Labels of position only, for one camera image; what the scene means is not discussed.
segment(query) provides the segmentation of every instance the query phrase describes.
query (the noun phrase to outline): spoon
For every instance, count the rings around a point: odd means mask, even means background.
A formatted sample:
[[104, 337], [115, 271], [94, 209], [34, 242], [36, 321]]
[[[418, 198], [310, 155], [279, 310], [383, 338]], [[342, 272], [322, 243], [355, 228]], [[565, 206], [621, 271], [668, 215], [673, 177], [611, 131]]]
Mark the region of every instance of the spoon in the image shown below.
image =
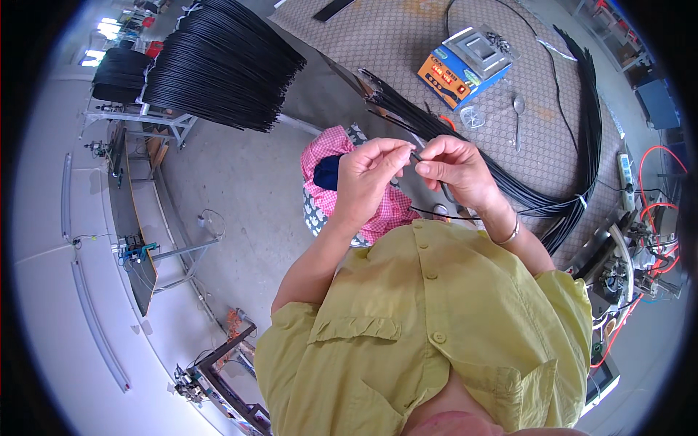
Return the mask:
[[514, 111], [517, 113], [517, 151], [521, 151], [521, 129], [519, 128], [519, 122], [520, 122], [520, 117], [521, 114], [524, 113], [524, 110], [526, 109], [526, 103], [524, 102], [524, 97], [521, 96], [521, 94], [517, 94], [514, 96]]

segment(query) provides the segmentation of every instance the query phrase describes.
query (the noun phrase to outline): pink checkered cloth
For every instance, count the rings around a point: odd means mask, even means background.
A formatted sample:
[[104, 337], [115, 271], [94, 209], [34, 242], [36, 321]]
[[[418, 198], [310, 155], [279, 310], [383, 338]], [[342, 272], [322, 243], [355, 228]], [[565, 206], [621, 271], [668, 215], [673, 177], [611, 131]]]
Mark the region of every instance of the pink checkered cloth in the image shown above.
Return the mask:
[[[315, 167], [323, 158], [350, 153], [356, 147], [351, 143], [342, 126], [328, 128], [312, 141], [301, 153], [301, 171], [306, 180], [305, 189], [315, 200], [315, 205], [327, 216], [334, 213], [337, 192], [323, 189], [313, 183]], [[411, 224], [419, 218], [417, 212], [409, 209], [412, 200], [398, 188], [388, 185], [376, 214], [361, 227], [361, 235], [373, 245], [381, 236], [401, 225]]]

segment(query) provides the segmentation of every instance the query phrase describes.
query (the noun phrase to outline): power strip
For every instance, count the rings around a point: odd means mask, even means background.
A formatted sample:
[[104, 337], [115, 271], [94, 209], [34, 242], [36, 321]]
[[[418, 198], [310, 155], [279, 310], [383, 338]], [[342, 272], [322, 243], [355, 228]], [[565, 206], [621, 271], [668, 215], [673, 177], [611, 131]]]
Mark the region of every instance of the power strip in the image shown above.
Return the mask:
[[[633, 185], [632, 173], [630, 171], [630, 159], [627, 154], [618, 153], [618, 171], [621, 173], [621, 185], [628, 186]], [[632, 212], [635, 210], [635, 194], [629, 193], [628, 191], [621, 191], [621, 198], [623, 198], [623, 208], [626, 211]]]

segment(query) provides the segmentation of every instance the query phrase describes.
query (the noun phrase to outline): patterned tabletop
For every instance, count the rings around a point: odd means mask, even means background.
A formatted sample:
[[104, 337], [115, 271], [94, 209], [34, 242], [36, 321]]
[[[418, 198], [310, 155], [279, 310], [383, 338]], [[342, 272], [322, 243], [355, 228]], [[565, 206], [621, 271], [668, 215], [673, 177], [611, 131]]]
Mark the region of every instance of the patterned tabletop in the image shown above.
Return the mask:
[[[513, 0], [503, 0], [523, 15], [539, 37], [570, 54], [554, 30]], [[547, 49], [536, 41], [526, 23], [494, 0], [456, 0], [449, 15], [450, 33], [468, 25], [487, 24], [521, 53], [504, 79], [475, 97], [471, 103], [485, 115], [476, 130], [464, 128], [453, 112], [419, 80], [419, 67], [429, 52], [447, 38], [445, 9], [448, 0], [356, 0], [329, 22], [313, 20], [328, 0], [287, 0], [270, 20], [352, 73], [366, 68], [385, 80], [409, 101], [448, 116], [459, 132], [486, 151], [502, 168], [542, 193], [569, 197], [577, 170], [577, 152], [560, 115]], [[560, 101], [572, 132], [579, 130], [580, 86], [577, 63], [553, 54], [560, 84]], [[526, 100], [521, 116], [521, 151], [514, 148], [515, 93]], [[617, 185], [616, 152], [622, 140], [613, 119], [602, 109], [602, 157], [599, 180]], [[618, 195], [597, 186], [588, 209], [553, 259], [558, 267], [592, 236], [617, 203]], [[542, 234], [550, 220], [523, 218], [526, 226]]]

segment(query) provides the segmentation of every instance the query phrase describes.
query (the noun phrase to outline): silver bangle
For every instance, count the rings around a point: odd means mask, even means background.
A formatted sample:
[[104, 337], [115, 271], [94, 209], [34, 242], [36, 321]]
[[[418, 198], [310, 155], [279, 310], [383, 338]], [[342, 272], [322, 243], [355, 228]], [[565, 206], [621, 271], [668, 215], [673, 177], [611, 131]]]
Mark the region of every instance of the silver bangle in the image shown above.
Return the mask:
[[511, 242], [512, 239], [515, 238], [515, 237], [517, 237], [517, 235], [519, 234], [519, 228], [520, 228], [520, 224], [519, 224], [519, 214], [517, 213], [517, 225], [516, 225], [516, 227], [514, 227], [514, 231], [512, 232], [512, 236], [509, 236], [509, 239], [507, 239], [507, 240], [504, 241], [504, 242], [495, 242], [495, 241], [492, 241], [492, 242], [494, 242], [494, 243], [497, 244], [498, 246], [503, 246], [504, 244]]

